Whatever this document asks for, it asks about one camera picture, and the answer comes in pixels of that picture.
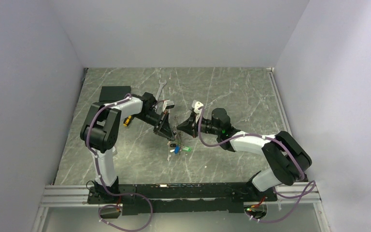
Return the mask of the blue plastic key tag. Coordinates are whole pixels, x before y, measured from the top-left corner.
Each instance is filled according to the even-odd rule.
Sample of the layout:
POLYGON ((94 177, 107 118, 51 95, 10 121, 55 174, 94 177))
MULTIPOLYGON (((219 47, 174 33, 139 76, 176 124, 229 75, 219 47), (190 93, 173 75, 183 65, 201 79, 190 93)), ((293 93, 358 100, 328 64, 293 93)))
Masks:
POLYGON ((170 152, 174 154, 178 154, 179 152, 181 152, 181 147, 176 146, 174 149, 170 150, 170 152))

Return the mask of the green plastic key tag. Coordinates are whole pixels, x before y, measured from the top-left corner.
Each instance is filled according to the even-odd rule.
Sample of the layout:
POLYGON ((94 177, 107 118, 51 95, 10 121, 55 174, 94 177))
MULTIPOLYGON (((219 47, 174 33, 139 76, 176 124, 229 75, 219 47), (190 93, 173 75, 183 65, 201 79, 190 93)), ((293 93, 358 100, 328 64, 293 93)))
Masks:
POLYGON ((191 151, 191 148, 190 147, 187 147, 187 146, 182 146, 181 147, 181 150, 182 151, 185 151, 185 152, 190 152, 191 151))

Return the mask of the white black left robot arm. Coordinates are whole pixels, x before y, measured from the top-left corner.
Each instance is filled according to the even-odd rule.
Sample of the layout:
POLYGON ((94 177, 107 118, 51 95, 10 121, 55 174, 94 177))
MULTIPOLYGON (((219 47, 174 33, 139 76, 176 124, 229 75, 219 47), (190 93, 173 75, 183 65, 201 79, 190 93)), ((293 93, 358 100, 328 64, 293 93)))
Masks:
POLYGON ((88 111, 80 132, 80 138, 92 154, 97 184, 103 186, 100 196, 113 203, 119 198, 118 176, 113 165, 113 147, 117 141, 119 127, 129 116, 135 117, 151 126, 154 134, 169 141, 175 140, 168 121, 169 113, 158 114, 154 110, 157 100, 151 93, 135 95, 128 93, 115 102, 99 101, 93 103, 88 111))

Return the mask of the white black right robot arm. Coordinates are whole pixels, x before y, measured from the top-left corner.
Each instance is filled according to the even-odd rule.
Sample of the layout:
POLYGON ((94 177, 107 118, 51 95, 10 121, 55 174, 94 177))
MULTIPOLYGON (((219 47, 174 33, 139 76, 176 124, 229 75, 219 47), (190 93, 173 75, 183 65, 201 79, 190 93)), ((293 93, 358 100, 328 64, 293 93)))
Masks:
POLYGON ((266 190, 280 184, 291 186, 305 178, 312 159, 287 131, 276 135, 247 133, 232 126, 224 108, 215 108, 211 118, 205 119, 202 108, 193 109, 190 117, 178 125, 178 130, 196 138, 202 134, 217 136, 216 146, 231 152, 262 155, 269 168, 254 174, 247 182, 247 195, 258 201, 266 190))

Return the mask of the silver open-end wrench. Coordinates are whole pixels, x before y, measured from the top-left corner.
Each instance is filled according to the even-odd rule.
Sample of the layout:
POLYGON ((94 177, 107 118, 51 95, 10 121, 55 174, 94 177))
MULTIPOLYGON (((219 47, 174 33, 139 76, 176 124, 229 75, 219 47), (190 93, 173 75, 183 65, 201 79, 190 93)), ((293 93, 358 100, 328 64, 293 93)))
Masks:
POLYGON ((166 80, 159 79, 158 83, 159 83, 159 88, 158 88, 157 93, 156 93, 156 96, 155 96, 156 102, 159 101, 161 92, 162 92, 164 86, 166 85, 167 81, 166 80))

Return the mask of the white rectangular router box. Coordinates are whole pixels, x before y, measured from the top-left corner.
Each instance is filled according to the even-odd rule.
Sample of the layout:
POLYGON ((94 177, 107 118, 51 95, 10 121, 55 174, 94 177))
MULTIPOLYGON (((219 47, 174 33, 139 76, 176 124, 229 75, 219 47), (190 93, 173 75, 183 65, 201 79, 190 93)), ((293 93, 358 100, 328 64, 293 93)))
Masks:
POLYGON ((114 157, 116 154, 117 154, 116 147, 113 146, 113 147, 112 147, 112 156, 114 157))

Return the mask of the black flat electronic box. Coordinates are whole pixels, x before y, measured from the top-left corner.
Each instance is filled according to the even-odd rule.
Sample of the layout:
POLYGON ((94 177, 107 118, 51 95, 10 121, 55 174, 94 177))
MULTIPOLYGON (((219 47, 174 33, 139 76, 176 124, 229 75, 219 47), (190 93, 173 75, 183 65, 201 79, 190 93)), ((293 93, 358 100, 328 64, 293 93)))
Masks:
POLYGON ((103 86, 100 91, 100 102, 117 102, 131 92, 130 86, 103 86))

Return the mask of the yellow black handled screwdriver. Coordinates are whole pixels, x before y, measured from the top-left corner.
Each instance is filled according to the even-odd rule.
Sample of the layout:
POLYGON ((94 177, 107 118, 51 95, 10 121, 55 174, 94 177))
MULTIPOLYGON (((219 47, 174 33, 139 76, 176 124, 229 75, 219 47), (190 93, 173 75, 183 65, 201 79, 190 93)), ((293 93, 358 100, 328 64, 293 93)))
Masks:
POLYGON ((123 122, 123 125, 125 127, 128 127, 132 123, 132 120, 133 120, 133 116, 126 117, 125 120, 124 120, 124 122, 123 122))

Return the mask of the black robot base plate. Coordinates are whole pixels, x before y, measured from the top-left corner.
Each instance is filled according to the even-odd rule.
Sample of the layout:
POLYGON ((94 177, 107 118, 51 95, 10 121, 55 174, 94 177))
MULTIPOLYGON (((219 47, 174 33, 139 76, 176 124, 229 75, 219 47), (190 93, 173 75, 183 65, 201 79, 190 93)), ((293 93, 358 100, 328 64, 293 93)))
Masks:
POLYGON ((245 182, 182 184, 119 184, 112 195, 95 184, 89 188, 88 204, 120 205, 122 214, 214 212, 240 213, 253 203, 275 202, 272 189, 258 192, 245 182))

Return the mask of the aluminium frame rail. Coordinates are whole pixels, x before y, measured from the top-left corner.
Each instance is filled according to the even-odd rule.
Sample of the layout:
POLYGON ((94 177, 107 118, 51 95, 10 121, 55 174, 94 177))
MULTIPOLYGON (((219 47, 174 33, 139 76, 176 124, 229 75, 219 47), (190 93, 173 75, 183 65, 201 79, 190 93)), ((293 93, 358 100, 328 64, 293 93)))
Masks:
POLYGON ((279 185, 265 192, 249 192, 244 182, 196 183, 196 184, 122 184, 116 196, 97 190, 93 185, 45 187, 38 213, 32 228, 43 230, 50 207, 95 207, 106 205, 121 207, 123 215, 140 213, 214 212, 238 213, 252 207, 264 210, 269 204, 311 203, 314 206, 319 227, 329 232, 322 200, 317 187, 309 182, 292 186, 279 185))

